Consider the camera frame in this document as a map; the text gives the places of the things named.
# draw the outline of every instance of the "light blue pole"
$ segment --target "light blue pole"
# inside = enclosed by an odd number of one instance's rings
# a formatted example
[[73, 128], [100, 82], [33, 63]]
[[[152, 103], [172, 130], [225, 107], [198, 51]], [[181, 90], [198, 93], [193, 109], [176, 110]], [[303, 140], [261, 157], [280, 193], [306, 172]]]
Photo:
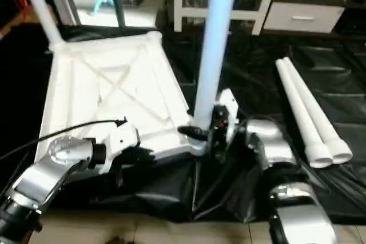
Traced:
[[220, 80], [234, 0], [209, 0], [200, 78], [194, 108], [194, 125], [207, 130]]

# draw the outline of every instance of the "white shelf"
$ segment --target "white shelf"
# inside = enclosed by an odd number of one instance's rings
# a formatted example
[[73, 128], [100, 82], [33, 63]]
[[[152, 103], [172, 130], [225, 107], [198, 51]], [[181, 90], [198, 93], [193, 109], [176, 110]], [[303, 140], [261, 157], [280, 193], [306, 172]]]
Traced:
[[[208, 10], [206, 8], [196, 8], [196, 7], [183, 7], [181, 9], [182, 17], [200, 17], [206, 18]], [[240, 11], [232, 10], [231, 19], [236, 20], [256, 20], [258, 18], [257, 11]]]
[[[183, 7], [183, 0], [174, 0], [174, 30], [182, 31], [182, 18], [183, 17], [195, 17], [206, 18], [207, 9], [197, 7]], [[233, 10], [231, 13], [231, 19], [234, 20], [251, 20], [254, 21], [254, 27], [252, 30], [253, 35], [259, 35], [267, 11], [269, 9], [271, 0], [262, 0], [258, 11], [240, 11]]]

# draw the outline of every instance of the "white cabinet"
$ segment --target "white cabinet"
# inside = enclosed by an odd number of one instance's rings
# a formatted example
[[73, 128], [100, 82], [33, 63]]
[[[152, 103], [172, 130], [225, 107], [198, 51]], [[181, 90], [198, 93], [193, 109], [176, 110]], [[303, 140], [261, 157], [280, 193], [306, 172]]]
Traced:
[[[254, 21], [252, 34], [258, 35], [262, 29], [271, 0], [261, 0], [257, 10], [233, 10], [231, 19]], [[182, 30], [182, 18], [206, 18], [206, 7], [183, 7], [183, 0], [174, 0], [174, 30]]]
[[274, 2], [264, 29], [330, 33], [343, 10], [335, 6]]

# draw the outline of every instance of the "pipe end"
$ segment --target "pipe end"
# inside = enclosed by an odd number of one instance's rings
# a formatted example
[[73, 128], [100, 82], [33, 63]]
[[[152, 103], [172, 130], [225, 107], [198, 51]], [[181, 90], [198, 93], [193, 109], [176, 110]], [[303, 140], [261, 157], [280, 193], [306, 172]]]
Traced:
[[340, 138], [324, 142], [333, 155], [334, 164], [341, 164], [349, 161], [353, 154], [348, 144]]
[[310, 167], [321, 169], [333, 164], [332, 155], [324, 143], [315, 143], [305, 148]]

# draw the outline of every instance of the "white pvc pipe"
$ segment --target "white pvc pipe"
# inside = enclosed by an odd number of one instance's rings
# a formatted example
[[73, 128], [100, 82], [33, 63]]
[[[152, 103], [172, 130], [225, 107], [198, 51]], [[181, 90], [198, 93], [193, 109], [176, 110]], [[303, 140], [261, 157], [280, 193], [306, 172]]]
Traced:
[[327, 146], [322, 142], [305, 108], [304, 102], [298, 94], [295, 84], [292, 82], [284, 61], [278, 59], [276, 61], [276, 67], [303, 138], [305, 154], [307, 155], [310, 166], [313, 168], [324, 168], [331, 165], [333, 163], [333, 157]]
[[333, 155], [333, 162], [339, 164], [349, 161], [353, 155], [347, 143], [339, 137], [291, 60], [285, 57], [283, 61], [291, 74], [291, 79], [295, 84], [296, 90], [302, 98], [321, 139]]
[[194, 124], [204, 130], [211, 123], [233, 4], [234, 0], [209, 0], [194, 108]]
[[45, 0], [31, 0], [39, 21], [50, 42], [50, 49], [64, 43]]

